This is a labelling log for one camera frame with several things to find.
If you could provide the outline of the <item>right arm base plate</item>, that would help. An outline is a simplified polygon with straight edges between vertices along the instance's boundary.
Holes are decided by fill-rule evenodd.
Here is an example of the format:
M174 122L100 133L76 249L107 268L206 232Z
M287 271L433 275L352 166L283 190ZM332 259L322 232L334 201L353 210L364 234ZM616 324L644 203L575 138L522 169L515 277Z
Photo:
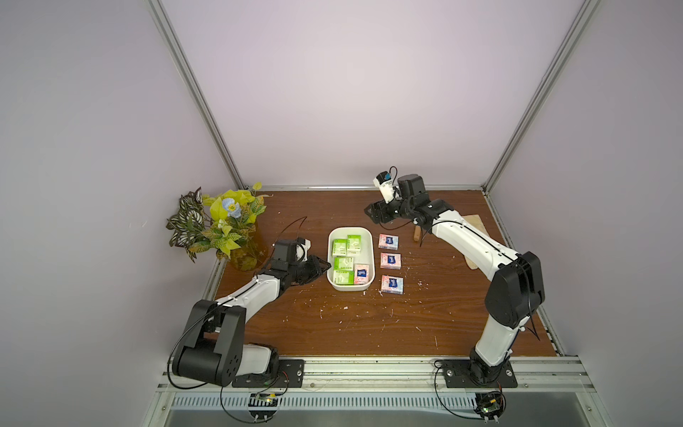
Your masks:
M473 359L443 359L437 365L448 388L514 389L519 386L509 359L495 367Z

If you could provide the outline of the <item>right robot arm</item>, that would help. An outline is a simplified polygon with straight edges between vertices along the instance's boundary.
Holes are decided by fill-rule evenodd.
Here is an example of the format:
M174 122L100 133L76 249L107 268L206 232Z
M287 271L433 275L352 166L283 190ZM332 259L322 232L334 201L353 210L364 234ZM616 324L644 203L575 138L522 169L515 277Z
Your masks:
M487 323L471 351L465 373L477 386L494 384L504 376L519 333L527 324L535 327L534 315L545 301L539 258L497 242L478 231L450 204L430 199L418 174L395 179L383 171L373 184L382 194L381 201L365 209L373 223L409 220L471 259L490 280L485 297Z

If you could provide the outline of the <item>white storage box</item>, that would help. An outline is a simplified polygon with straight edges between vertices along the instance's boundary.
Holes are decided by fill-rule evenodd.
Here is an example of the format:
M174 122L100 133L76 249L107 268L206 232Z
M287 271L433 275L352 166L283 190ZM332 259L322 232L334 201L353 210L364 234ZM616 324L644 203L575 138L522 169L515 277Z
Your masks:
M349 237L359 238L359 251L338 254L335 249L342 240L348 243ZM376 276L372 233L362 227L340 227L332 230L327 241L327 261L332 265L327 271L327 280L335 290L366 291Z

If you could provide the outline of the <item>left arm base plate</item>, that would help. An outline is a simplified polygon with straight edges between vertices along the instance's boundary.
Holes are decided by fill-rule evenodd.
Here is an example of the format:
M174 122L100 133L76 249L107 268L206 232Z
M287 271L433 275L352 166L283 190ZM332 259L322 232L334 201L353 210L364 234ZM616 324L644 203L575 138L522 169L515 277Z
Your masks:
M305 373L304 359L280 359L264 373L236 376L233 388L301 388Z

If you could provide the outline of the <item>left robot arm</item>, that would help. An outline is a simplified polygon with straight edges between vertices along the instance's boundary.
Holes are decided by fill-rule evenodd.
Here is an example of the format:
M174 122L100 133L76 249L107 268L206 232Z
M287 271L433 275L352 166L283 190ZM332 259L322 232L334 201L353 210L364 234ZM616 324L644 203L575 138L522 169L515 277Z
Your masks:
M304 238L279 240L270 259L245 286L221 299L200 300L169 355L166 374L198 381L201 386L272 386L281 377L279 353L271 346L248 344L247 322L291 286L324 276L331 263L310 254Z

